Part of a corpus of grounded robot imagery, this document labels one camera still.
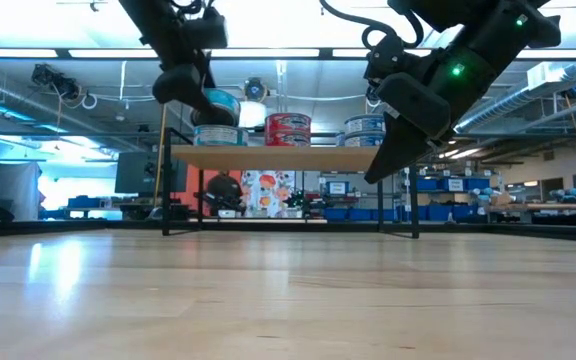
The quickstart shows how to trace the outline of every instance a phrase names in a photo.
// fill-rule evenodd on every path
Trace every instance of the ventilation pipe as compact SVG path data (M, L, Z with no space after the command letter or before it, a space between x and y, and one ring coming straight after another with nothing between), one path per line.
M541 97L573 87L576 85L576 62L572 64L541 63L528 72L528 77L529 79L513 87L506 94L491 99L466 114L455 130L458 133L468 132Z
M58 110L56 106L56 98L55 105L47 106L37 100L34 100L33 97L30 96L31 94L32 92L30 92L24 85L21 85L14 80L6 79L0 74L0 100L4 99L3 106L35 118L45 118L47 115L57 118ZM85 118L85 115L81 116L80 114L77 114L76 111L65 107L62 109L62 121L72 123L93 132L105 132L103 129L100 129L94 125L90 125L92 120L86 122L82 120L82 118ZM128 149L143 151L141 147L137 146L136 144L132 144L125 139L112 139L117 143L126 146Z

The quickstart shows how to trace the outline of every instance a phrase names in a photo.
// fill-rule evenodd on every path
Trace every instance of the red can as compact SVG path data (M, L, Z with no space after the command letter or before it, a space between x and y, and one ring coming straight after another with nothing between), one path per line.
M312 119L296 113L273 114L266 118L266 134L278 131L296 131L310 134Z
M279 131L266 134L266 146L310 146L310 134L297 131Z

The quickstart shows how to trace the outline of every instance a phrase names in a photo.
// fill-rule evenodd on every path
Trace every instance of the wooden floor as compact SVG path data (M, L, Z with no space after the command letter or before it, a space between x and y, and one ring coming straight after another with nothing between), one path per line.
M4 237L0 359L576 360L576 242Z

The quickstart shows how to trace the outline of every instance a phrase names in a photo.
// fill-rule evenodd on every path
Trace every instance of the colorful poster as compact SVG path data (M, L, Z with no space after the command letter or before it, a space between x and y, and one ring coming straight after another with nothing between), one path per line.
M286 217L284 200L295 188L294 171L244 171L241 175L242 200L246 217Z

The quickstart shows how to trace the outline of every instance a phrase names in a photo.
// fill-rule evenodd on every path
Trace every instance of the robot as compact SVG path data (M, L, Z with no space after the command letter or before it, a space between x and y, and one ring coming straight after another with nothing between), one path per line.
M334 16L366 25L362 35L370 49L364 78L387 106L386 137L365 179L375 183L445 145L459 119L479 100L526 46L544 48L561 43L558 16L537 9L550 0L388 0L388 6L413 26L416 41L403 41L390 26L344 14L320 0ZM180 6L174 0L120 0L161 60L163 74L153 86L161 102L178 100L210 116L225 116L203 95L214 88L210 53L228 45L225 18L210 0ZM424 38L419 18L441 33L464 25L455 39L425 57L405 50ZM372 31L386 36L375 46Z

